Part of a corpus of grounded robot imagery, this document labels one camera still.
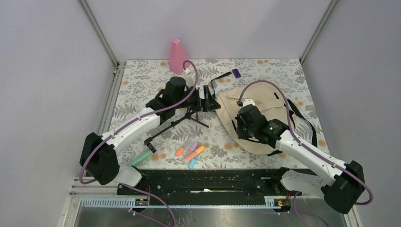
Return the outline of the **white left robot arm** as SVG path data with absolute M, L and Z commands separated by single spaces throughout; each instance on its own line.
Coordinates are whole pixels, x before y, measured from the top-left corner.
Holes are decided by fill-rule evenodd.
M 203 87 L 204 96 L 200 96 L 196 85 L 198 80 L 195 77 L 192 83 L 188 83 L 182 77 L 171 77 L 165 88 L 122 126 L 101 135 L 94 132 L 87 135 L 79 163 L 93 180 L 87 182 L 81 178 L 80 182 L 126 184 L 133 193 L 142 194 L 147 187 L 146 180 L 136 168 L 119 164 L 118 156 L 134 140 L 172 118 L 176 109 L 186 108 L 188 115 L 192 115 L 221 108 L 209 86 Z

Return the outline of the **cream canvas backpack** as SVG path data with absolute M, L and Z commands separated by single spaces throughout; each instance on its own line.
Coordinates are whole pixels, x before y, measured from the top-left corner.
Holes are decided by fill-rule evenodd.
M 250 142 L 238 138 L 235 132 L 237 122 L 235 117 L 240 110 L 238 101 L 251 99 L 267 120 L 278 119 L 288 125 L 288 130 L 281 135 L 276 146 Z M 312 141 L 309 143 L 298 137 L 294 131 L 293 116 L 304 119 L 304 116 L 295 107 L 294 103 L 283 95 L 280 88 L 267 80 L 258 80 L 250 84 L 237 87 L 217 96 L 221 108 L 216 111 L 219 120 L 232 139 L 245 151 L 256 155 L 272 155 L 277 152 L 287 152 L 296 157 L 303 157 L 307 147 L 317 147 L 317 133 L 312 129 Z

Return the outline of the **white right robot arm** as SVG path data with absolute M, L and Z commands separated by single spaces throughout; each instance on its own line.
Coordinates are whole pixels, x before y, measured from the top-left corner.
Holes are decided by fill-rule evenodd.
M 256 141 L 286 152 L 313 171 L 313 175 L 280 168 L 271 188 L 283 195 L 300 191 L 323 198 L 335 211 L 347 214 L 364 192 L 363 167 L 356 161 L 346 163 L 332 157 L 291 131 L 278 119 L 268 121 L 251 99 L 238 101 L 236 133 L 239 139 Z

